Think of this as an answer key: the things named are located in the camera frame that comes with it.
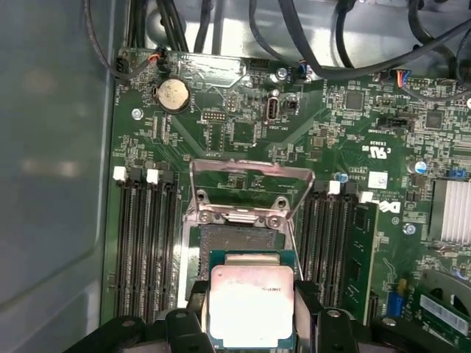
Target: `mounting screw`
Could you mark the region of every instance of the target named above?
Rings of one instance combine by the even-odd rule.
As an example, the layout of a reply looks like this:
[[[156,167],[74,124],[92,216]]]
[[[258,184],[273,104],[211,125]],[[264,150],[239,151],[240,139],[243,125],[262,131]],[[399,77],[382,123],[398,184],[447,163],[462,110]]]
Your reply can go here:
[[[213,221],[213,213],[209,211],[201,211],[199,214],[199,221],[201,223],[211,223],[211,221]]]
[[[274,89],[272,92],[270,92],[270,96],[272,97],[278,97],[280,95],[280,90]]]
[[[142,111],[142,109],[134,108],[131,111],[131,116],[134,120],[141,120],[144,117],[144,112]]]
[[[332,316],[333,318],[340,317],[340,313],[337,310],[329,310],[327,311],[327,315]]]
[[[383,321],[383,324],[385,324],[386,326],[394,327],[397,325],[397,322],[393,320],[392,318],[384,318],[382,321]]]
[[[123,322],[123,326],[124,326],[124,327],[133,326],[134,324],[135,324],[135,322],[134,322],[134,321],[131,321],[131,320],[128,320],[128,321]]]
[[[403,227],[404,234],[413,235],[415,234],[416,230],[417,228],[413,224],[410,224],[410,223],[404,224],[404,227]]]
[[[268,227],[278,228],[280,225],[281,225],[280,217],[273,215],[272,217],[268,218]]]
[[[286,79],[286,77],[288,77],[288,70],[286,70],[285,68],[279,68],[275,72],[275,76],[279,80],[284,80],[284,79]]]

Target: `heatsink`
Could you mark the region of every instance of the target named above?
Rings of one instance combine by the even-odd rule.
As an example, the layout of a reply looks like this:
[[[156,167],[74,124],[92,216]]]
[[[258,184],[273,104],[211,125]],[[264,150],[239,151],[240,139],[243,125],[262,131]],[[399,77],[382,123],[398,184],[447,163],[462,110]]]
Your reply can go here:
[[[437,180],[430,234],[450,243],[471,243],[471,182]]]

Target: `black cable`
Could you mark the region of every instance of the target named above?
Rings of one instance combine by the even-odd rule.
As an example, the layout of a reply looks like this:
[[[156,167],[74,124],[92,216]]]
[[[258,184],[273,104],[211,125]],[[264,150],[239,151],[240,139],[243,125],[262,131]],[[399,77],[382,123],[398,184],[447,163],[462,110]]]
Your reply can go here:
[[[250,0],[250,3],[249,3],[249,25],[250,25],[250,30],[252,31],[252,35],[254,39],[257,41],[258,45],[261,46],[264,51],[272,55],[275,59],[281,62],[286,62],[286,60],[283,59],[283,56],[280,53],[278,53],[276,50],[274,50],[266,42],[266,39],[263,37],[263,35],[260,33],[260,30],[258,29],[257,22],[255,21],[255,11],[257,10],[257,1],[258,0]]]
[[[346,68],[354,68],[352,62],[347,53],[347,49],[345,48],[345,41],[344,41],[344,25],[345,25],[345,18],[347,18],[347,14],[353,9],[355,6],[356,0],[339,0],[336,6],[336,13],[337,13],[337,21],[336,21],[336,46],[337,52],[339,53],[339,57],[341,63],[344,64]]]
[[[465,90],[463,92],[456,93],[448,97],[430,97],[430,96],[424,96],[423,94],[417,93],[415,90],[413,90],[410,87],[406,87],[405,85],[402,86],[401,88],[408,95],[414,97],[415,99],[419,99],[421,101],[455,101],[456,99],[460,99],[465,96],[471,96],[471,91],[469,90]]]
[[[202,53],[205,47],[206,35],[208,34],[209,23],[211,21],[211,0],[202,0],[201,14],[199,15],[199,29],[194,41],[195,53]]]
[[[135,46],[138,48],[146,47],[146,4],[147,0],[138,0],[135,11]]]
[[[129,81],[130,79],[137,77],[142,71],[146,69],[147,66],[149,66],[151,62],[148,60],[143,61],[130,74],[123,74],[122,72],[119,72],[115,68],[113,68],[106,60],[106,57],[103,54],[102,49],[100,48],[98,40],[96,39],[96,33],[95,29],[93,28],[93,22],[91,18],[90,1],[91,0],[83,0],[83,13],[85,16],[85,26],[87,28],[88,38],[90,39],[91,45],[96,53],[96,56],[98,57],[98,60],[114,77],[123,79],[124,81]]]
[[[346,11],[341,11],[337,15],[337,22],[336,22],[336,45],[337,45],[337,52],[339,53],[339,57],[341,63],[344,64],[346,68],[354,68],[350,58],[348,57],[347,49],[345,48],[344,42],[344,25],[345,25],[345,18],[347,17]]]
[[[419,19],[419,3],[420,0],[409,0],[408,8],[408,22],[411,27],[411,32],[414,37],[422,44],[430,43],[435,38],[424,28]],[[437,54],[440,54],[445,59],[448,65],[448,76],[451,79],[455,78],[456,72],[456,58],[449,48],[444,45],[437,46],[434,50]]]
[[[471,26],[471,19],[453,27],[443,35],[438,36],[431,42],[421,46],[420,48],[410,51],[409,53],[402,54],[399,57],[387,60],[382,63],[365,66],[363,68],[351,68],[351,69],[326,69],[323,68],[317,61],[314,53],[312,52],[309,42],[302,30],[300,19],[296,13],[296,7],[294,6],[293,0],[278,0],[283,19],[288,32],[297,50],[304,57],[307,64],[312,68],[313,72],[323,79],[354,79],[356,77],[365,76],[379,71],[388,70],[397,66],[404,65],[412,60],[421,57],[423,54],[435,49],[437,46],[442,45],[447,40],[455,37],[457,34],[465,31]]]
[[[167,13],[167,9],[165,6],[166,0],[156,0],[156,2],[157,2],[157,8],[159,9],[159,12],[160,12],[160,17],[162,18],[162,25],[163,25],[163,28],[165,29],[165,33],[167,36],[167,40],[169,41],[170,48],[171,50],[179,51],[180,47],[178,46],[177,40],[175,39],[175,34],[173,31],[171,19],[169,17],[169,14]]]
[[[461,70],[461,56],[463,54],[463,49],[466,46],[468,40],[470,39],[471,36],[471,28],[466,31],[464,34],[463,38],[461,39],[461,42],[459,42],[458,50],[456,51],[456,79],[458,80],[458,83],[460,85],[463,85],[467,88],[471,87],[471,83],[466,82],[466,76]]]
[[[188,52],[188,44],[186,43],[185,31],[183,31],[182,21],[178,15],[177,8],[175,7],[174,0],[165,0],[167,6],[167,13],[173,23],[173,28],[175,31],[175,37],[177,37],[177,42],[180,46],[180,51]]]

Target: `white label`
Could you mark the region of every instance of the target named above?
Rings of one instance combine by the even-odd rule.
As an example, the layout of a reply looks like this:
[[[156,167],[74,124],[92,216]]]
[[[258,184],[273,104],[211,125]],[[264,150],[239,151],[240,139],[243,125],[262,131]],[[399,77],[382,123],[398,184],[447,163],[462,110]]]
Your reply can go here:
[[[459,318],[449,310],[438,305],[436,302],[423,295],[420,296],[420,306],[426,309],[428,312],[434,314],[440,320],[443,320],[449,324],[456,331],[462,333],[465,336],[468,336],[469,326],[468,323],[462,318]]]
[[[368,174],[368,188],[386,189],[388,187],[388,174],[382,171],[370,171]]]

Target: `barcode label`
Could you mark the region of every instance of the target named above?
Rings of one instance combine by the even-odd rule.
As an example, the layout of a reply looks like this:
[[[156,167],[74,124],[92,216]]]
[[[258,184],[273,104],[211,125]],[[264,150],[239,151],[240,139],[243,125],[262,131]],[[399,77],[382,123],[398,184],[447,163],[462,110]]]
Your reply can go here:
[[[449,310],[438,305],[436,302],[423,295],[420,296],[420,306],[434,314],[437,318],[443,320],[445,323],[449,324],[456,331],[459,331],[463,335],[468,336],[469,326],[468,323],[462,318],[459,318]]]

